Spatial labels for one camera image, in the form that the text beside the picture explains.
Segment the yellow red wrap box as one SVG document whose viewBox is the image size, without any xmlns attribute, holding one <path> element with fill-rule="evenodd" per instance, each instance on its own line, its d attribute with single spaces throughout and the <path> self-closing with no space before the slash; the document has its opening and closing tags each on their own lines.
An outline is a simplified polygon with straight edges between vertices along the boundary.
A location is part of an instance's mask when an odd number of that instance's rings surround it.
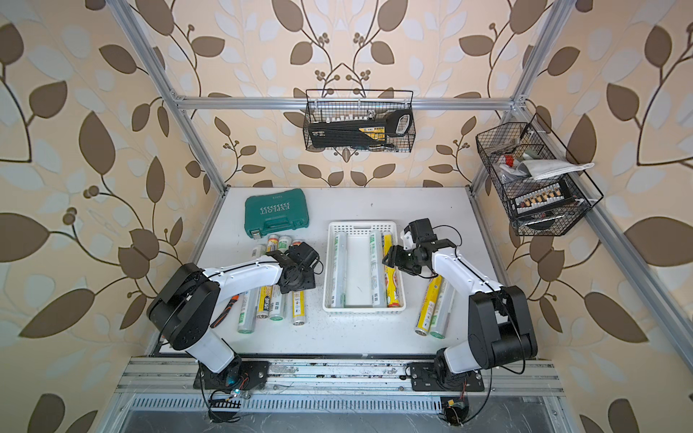
<svg viewBox="0 0 693 433">
<path fill-rule="evenodd" d="M 384 234 L 384 256 L 390 253 L 393 246 L 393 236 L 391 233 Z M 385 268 L 385 293 L 387 299 L 388 308 L 400 308 L 402 303 L 398 294 L 397 281 L 395 275 L 395 268 L 388 265 Z"/>
</svg>

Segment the white green roll group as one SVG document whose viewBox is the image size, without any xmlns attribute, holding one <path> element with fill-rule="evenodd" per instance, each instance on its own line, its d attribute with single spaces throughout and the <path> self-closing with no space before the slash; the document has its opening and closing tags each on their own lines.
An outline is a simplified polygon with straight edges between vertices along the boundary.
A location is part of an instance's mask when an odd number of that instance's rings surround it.
<svg viewBox="0 0 693 433">
<path fill-rule="evenodd" d="M 369 251 L 371 265 L 372 306 L 376 309 L 385 308 L 386 288 L 384 265 L 382 263 L 384 258 L 383 235 L 378 230 L 372 230 L 369 233 Z"/>
</svg>

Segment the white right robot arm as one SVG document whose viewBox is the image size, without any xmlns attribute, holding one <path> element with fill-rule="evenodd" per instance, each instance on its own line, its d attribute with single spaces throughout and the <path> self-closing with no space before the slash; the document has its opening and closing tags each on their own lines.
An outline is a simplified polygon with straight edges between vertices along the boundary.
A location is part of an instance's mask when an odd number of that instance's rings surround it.
<svg viewBox="0 0 693 433">
<path fill-rule="evenodd" d="M 402 231 L 402 243 L 384 250 L 383 264 L 412 276 L 428 270 L 467 299 L 467 339 L 437 355 L 445 373 L 506 368 L 538 354 L 525 293 L 478 270 L 458 245 L 438 238 L 427 218 L 409 223 Z"/>
</svg>

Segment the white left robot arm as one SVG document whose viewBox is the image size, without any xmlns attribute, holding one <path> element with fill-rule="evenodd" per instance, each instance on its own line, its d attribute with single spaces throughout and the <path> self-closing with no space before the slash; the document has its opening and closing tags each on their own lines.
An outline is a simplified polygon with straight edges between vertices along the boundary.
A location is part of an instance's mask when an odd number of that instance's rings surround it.
<svg viewBox="0 0 693 433">
<path fill-rule="evenodd" d="M 312 290 L 318 263 L 318 252 L 306 243 L 222 268 L 186 263 L 152 301 L 147 317 L 173 349 L 187 352 L 220 375 L 238 355 L 211 330 L 215 310 L 263 286 L 277 285 L 283 294 Z"/>
</svg>

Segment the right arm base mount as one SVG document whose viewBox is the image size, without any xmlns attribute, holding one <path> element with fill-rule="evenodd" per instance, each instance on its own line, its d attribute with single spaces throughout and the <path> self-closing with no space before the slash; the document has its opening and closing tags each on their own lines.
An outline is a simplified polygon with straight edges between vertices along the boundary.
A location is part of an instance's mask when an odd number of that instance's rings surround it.
<svg viewBox="0 0 693 433">
<path fill-rule="evenodd" d="M 442 359 L 406 364 L 406 375 L 415 392 L 462 393 L 483 392 L 485 384 L 480 372 L 451 373 Z"/>
</svg>

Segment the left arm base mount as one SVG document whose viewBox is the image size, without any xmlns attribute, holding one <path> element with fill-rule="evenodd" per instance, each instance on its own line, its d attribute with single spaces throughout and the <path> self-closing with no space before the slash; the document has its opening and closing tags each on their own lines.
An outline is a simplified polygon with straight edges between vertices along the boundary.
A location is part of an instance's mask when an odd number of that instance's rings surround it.
<svg viewBox="0 0 693 433">
<path fill-rule="evenodd" d="M 240 357 L 234 359 L 220 373 L 213 373 L 199 363 L 193 387 L 207 391 L 250 391 L 257 387 L 263 388 L 268 379 L 270 363 L 267 361 L 248 361 Z"/>
</svg>

